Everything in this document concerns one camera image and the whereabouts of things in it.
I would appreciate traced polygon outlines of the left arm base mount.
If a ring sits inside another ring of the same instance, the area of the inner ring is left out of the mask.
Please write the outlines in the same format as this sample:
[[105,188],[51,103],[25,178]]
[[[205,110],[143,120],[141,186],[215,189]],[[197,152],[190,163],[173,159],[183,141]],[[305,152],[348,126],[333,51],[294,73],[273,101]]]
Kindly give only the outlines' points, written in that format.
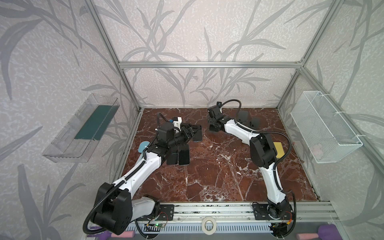
[[173,204],[159,204],[154,212],[147,216],[147,220],[153,221],[172,221],[175,213],[175,205]]

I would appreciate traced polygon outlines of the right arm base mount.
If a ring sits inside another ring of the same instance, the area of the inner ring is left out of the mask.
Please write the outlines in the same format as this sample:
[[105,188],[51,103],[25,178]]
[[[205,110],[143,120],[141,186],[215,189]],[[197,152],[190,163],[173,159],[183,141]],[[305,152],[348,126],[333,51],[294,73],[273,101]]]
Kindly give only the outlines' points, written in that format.
[[277,205],[253,202],[252,210],[257,221],[290,221],[295,216],[295,208],[289,202]]

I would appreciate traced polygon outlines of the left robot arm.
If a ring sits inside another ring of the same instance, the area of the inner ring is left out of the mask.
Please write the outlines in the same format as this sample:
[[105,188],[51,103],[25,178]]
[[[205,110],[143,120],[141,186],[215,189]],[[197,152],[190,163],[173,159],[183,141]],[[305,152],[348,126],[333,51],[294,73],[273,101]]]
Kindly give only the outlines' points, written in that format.
[[122,234],[128,225],[143,216],[159,214],[160,203],[153,197],[133,197],[145,180],[162,164],[188,165],[189,142],[203,139],[202,127],[175,120],[158,125],[153,140],[142,148],[134,167],[112,184],[102,184],[94,207],[83,223],[83,232],[96,235],[110,231]]

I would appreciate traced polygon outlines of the black phone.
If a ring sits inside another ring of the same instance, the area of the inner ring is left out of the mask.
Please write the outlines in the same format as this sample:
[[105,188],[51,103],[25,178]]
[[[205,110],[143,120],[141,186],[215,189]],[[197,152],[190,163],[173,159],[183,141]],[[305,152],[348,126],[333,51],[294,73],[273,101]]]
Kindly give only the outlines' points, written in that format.
[[203,141],[203,131],[201,125],[192,126],[194,136],[192,138],[193,142],[202,142]]

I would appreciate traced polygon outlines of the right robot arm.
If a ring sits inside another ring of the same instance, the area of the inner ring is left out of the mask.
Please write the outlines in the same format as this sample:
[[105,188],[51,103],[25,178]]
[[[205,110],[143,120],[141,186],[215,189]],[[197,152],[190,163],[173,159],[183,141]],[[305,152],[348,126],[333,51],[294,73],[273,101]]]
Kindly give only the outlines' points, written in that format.
[[210,131],[226,132],[250,147],[251,160],[260,169],[266,185],[267,212],[273,219],[281,218],[290,204],[281,186],[277,164],[288,154],[284,154],[280,159],[277,158],[278,151],[271,137],[274,132],[257,131],[256,127],[260,121],[252,118],[248,111],[238,109],[236,116],[231,118],[222,112],[222,106],[218,103],[208,108],[208,113]]

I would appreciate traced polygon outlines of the wood ring grey stand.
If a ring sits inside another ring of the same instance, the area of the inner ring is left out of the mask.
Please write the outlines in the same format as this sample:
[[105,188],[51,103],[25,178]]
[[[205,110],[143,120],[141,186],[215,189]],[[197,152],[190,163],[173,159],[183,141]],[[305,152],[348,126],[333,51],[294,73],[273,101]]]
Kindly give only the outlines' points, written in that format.
[[237,113],[236,121],[244,126],[249,126],[251,121],[251,116],[248,111],[240,110]]

